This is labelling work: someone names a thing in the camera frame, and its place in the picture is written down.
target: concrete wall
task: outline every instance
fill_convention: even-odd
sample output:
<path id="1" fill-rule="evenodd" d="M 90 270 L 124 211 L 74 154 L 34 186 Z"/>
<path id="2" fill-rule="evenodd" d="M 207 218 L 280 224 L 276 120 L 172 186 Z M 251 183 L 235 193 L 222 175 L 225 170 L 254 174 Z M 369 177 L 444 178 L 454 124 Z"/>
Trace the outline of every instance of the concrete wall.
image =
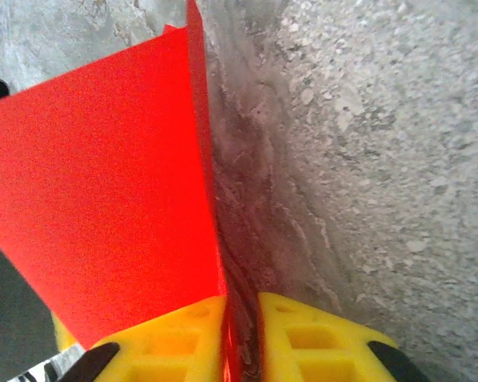
<path id="1" fill-rule="evenodd" d="M 0 3 L 0 77 L 20 90 L 143 41 L 183 3 Z M 254 292 L 271 290 L 478 381 L 478 1 L 201 8 L 247 377 Z"/>

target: rectangular hole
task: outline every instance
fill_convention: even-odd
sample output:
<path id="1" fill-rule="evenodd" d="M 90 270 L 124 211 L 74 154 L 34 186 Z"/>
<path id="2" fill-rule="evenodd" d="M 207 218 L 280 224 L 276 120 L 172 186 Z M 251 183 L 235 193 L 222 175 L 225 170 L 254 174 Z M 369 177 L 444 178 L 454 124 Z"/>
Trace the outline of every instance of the rectangular hole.
<path id="1" fill-rule="evenodd" d="M 174 364 L 136 365 L 127 382 L 184 382 L 187 367 Z"/>
<path id="2" fill-rule="evenodd" d="M 336 336 L 323 325 L 306 325 L 287 329 L 293 349 L 337 349 Z"/>
<path id="3" fill-rule="evenodd" d="M 350 360 L 299 362 L 304 382 L 359 382 L 354 363 Z"/>
<path id="4" fill-rule="evenodd" d="M 197 348 L 200 333 L 191 330 L 167 330 L 153 333 L 143 351 L 153 356 L 189 356 Z"/>

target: concrete floor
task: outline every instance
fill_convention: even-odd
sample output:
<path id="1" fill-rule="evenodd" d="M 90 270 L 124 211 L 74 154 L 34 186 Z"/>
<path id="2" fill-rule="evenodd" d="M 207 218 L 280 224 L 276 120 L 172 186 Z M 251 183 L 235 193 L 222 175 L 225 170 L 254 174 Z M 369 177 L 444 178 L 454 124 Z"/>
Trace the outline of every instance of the concrete floor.
<path id="1" fill-rule="evenodd" d="M 181 25 L 183 4 L 0 2 L 0 78 L 67 72 Z M 478 382 L 478 0 L 200 5 L 245 359 L 271 290 Z"/>
<path id="2" fill-rule="evenodd" d="M 56 352 L 49 311 L 0 252 L 0 382 Z"/>

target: yellow plastic part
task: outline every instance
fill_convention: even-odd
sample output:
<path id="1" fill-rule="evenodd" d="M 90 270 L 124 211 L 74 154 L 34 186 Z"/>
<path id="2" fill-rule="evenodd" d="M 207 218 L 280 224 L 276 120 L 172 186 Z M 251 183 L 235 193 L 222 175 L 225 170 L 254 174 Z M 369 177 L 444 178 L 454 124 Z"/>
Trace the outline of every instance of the yellow plastic part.
<path id="1" fill-rule="evenodd" d="M 221 337 L 225 297 L 212 297 L 122 332 L 120 351 L 95 382 L 223 381 Z"/>
<path id="2" fill-rule="evenodd" d="M 387 336 L 272 293 L 260 293 L 264 382 L 396 382 L 367 346 Z"/>
<path id="3" fill-rule="evenodd" d="M 53 326 L 55 327 L 55 341 L 57 342 L 58 351 L 63 352 L 76 344 L 76 339 L 54 313 L 51 313 L 51 317 L 53 319 Z"/>

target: red plastic sheet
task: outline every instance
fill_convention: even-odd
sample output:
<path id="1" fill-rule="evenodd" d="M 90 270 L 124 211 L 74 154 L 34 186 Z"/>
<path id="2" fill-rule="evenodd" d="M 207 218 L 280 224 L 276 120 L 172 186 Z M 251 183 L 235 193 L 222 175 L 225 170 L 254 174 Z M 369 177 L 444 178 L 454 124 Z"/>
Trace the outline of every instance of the red plastic sheet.
<path id="1" fill-rule="evenodd" d="M 225 293 L 202 21 L 0 100 L 0 248 L 89 347 Z"/>

